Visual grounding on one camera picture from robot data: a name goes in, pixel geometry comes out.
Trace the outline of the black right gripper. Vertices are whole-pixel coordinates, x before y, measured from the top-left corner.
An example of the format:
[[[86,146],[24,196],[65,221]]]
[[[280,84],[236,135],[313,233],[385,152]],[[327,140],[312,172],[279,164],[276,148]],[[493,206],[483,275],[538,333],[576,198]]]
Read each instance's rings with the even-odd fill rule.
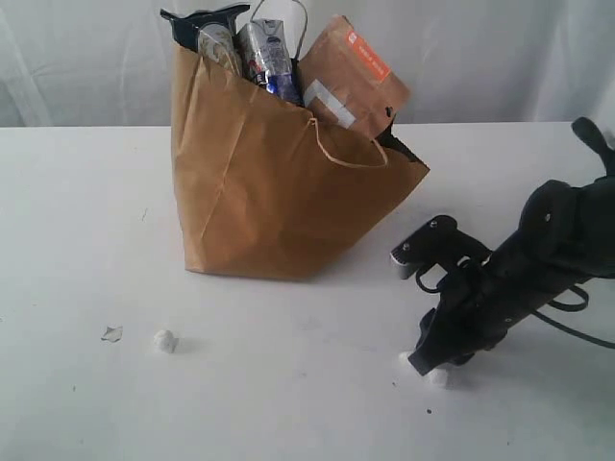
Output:
[[[515,232],[485,265],[471,264],[445,277],[439,303],[422,320],[408,362],[420,376],[442,365],[463,365],[576,284],[575,271],[531,255]]]

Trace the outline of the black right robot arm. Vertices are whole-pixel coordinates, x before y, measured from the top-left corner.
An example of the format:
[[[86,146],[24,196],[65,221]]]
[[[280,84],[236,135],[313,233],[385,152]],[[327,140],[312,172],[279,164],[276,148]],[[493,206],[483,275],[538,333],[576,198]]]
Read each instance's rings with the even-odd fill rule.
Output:
[[[580,285],[614,276],[614,182],[584,187],[548,181],[523,208],[518,229],[495,251],[439,215],[402,245],[408,273],[422,277],[439,265],[439,302],[421,320],[408,361],[422,376],[444,364],[462,365],[499,344],[543,306],[579,312],[588,305]]]

